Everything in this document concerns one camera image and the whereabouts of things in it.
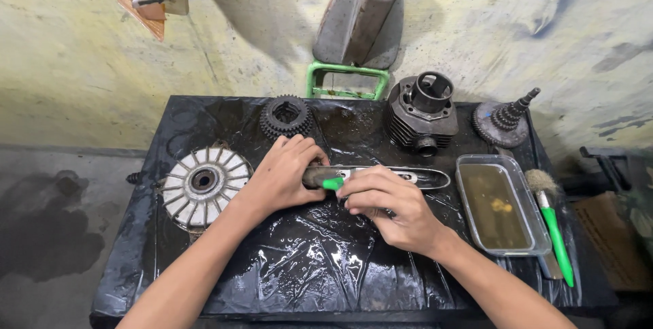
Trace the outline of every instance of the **plastic container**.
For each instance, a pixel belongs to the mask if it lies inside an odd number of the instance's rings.
[[[498,257],[551,251],[551,238],[517,162],[503,155],[464,155],[456,161],[471,236]]]

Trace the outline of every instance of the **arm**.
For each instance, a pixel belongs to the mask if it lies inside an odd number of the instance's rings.
[[[356,172],[338,191],[339,197],[346,195],[350,213],[369,217],[389,245],[425,255],[445,267],[497,328],[575,328],[536,291],[438,221],[422,192],[387,168]],[[389,218],[377,208],[392,209],[396,217]]]
[[[190,328],[249,231],[274,211],[324,199],[325,191],[309,191],[302,185],[306,166],[316,158],[329,165],[313,139],[279,137],[247,185],[207,231],[145,290],[118,328]]]

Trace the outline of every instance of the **workbench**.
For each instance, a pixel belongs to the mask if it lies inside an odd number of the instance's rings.
[[[152,281],[189,245],[153,187],[175,160],[226,141],[256,168],[272,141],[258,124],[266,98],[171,96],[120,225],[91,312],[94,328],[115,325]],[[381,125],[384,101],[307,99],[313,136],[332,164],[433,167],[447,188],[425,192],[435,216],[473,245],[454,178],[463,154],[492,148],[469,122],[477,103],[456,103],[459,132],[434,157],[397,149]],[[551,162],[533,136],[512,149],[523,171]],[[563,313],[605,315],[617,304],[596,254],[564,197],[552,204],[575,272],[575,287],[543,279],[537,258],[492,257]],[[387,245],[373,225],[326,200],[285,209],[243,241],[210,294],[201,317],[220,320],[435,322],[482,317],[459,283],[433,260]]]

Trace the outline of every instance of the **wall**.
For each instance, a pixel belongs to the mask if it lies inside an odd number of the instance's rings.
[[[146,149],[171,94],[304,93],[329,0],[190,0],[159,43],[116,0],[0,1],[0,143]],[[405,0],[393,78],[456,100],[534,86],[556,160],[653,141],[653,0]]]

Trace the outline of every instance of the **green metal frame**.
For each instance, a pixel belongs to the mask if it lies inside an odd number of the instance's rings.
[[[379,81],[374,88],[373,93],[350,92],[350,91],[329,91],[327,89],[316,87],[317,72],[325,71],[328,73],[345,73],[345,74],[359,74],[369,77],[377,77]],[[355,67],[346,65],[325,64],[320,61],[313,61],[308,66],[306,73],[306,98],[314,98],[315,94],[328,94],[330,96],[353,97],[362,99],[372,99],[378,101],[381,99],[381,94],[388,85],[390,74],[387,70],[369,69],[367,67]]]

